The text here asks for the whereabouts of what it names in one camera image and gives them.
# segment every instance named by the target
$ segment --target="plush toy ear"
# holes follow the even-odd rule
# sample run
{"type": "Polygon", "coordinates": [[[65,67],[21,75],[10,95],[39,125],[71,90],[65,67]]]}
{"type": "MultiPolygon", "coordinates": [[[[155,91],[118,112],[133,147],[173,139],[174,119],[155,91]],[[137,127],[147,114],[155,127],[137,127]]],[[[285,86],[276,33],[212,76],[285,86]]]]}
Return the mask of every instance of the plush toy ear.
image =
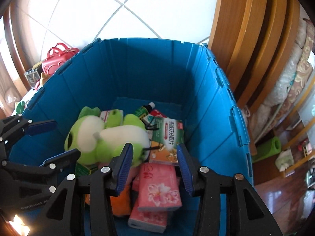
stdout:
{"type": "Polygon", "coordinates": [[[90,108],[90,107],[83,107],[80,114],[79,114],[79,117],[78,119],[82,118],[83,116],[87,116],[87,115],[95,115],[97,117],[100,116],[100,109],[98,107],[95,107],[95,108],[90,108]]]}

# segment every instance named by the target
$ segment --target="pink tissue pack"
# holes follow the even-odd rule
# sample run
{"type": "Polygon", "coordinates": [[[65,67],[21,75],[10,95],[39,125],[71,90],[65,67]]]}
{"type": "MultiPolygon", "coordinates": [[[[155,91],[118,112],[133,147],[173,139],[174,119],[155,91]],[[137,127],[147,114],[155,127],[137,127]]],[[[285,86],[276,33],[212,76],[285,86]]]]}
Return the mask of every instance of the pink tissue pack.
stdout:
{"type": "Polygon", "coordinates": [[[167,212],[141,212],[136,200],[128,225],[140,230],[163,233],[167,225],[167,212]]]}
{"type": "Polygon", "coordinates": [[[182,206],[174,166],[143,163],[139,178],[139,211],[174,211],[182,206]]]}

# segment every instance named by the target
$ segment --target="storage crate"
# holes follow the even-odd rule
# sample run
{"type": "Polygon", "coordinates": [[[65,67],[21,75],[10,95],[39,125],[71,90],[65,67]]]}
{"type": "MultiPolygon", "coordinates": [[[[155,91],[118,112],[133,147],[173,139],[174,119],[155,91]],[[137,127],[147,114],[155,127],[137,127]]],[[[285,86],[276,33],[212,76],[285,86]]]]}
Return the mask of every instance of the storage crate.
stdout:
{"type": "MultiPolygon", "coordinates": [[[[24,117],[55,119],[57,129],[25,136],[10,160],[40,165],[64,151],[65,138],[84,106],[133,113],[153,101],[163,114],[182,120],[191,155],[215,172],[242,173],[253,182],[249,137],[229,82],[206,47],[180,41],[121,38],[87,45],[68,60],[28,104],[24,117]]],[[[181,189],[183,207],[165,235],[192,235],[198,198],[181,189]]],[[[226,200],[221,195],[220,235],[225,235],[226,200]]],[[[117,219],[118,235],[149,235],[117,219]]]]}

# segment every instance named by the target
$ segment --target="green plush toy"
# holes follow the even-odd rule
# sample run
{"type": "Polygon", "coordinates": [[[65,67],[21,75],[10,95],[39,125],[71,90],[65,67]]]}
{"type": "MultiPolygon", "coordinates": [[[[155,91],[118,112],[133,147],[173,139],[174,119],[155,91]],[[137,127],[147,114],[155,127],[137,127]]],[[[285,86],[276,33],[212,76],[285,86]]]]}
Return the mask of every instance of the green plush toy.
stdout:
{"type": "Polygon", "coordinates": [[[143,122],[137,116],[127,114],[120,126],[122,115],[119,110],[112,110],[106,123],[99,115],[98,108],[82,109],[65,140],[65,151],[77,148],[81,152],[78,162],[91,165],[110,162],[113,157],[120,155],[126,143],[131,143],[132,166],[138,166],[150,147],[143,122]]]}

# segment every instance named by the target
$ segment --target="handbag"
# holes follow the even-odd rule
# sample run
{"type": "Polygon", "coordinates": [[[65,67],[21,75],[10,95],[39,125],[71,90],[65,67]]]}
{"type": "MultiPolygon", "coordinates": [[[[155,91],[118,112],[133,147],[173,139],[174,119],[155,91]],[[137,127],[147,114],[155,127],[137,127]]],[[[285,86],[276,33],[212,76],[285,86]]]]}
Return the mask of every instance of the handbag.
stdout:
{"type": "Polygon", "coordinates": [[[69,48],[66,44],[59,42],[55,47],[50,48],[47,53],[47,58],[42,63],[44,73],[53,75],[55,71],[61,67],[68,59],[72,58],[80,50],[78,48],[69,48]],[[57,48],[58,45],[63,46],[65,49],[62,51],[57,48]]]}

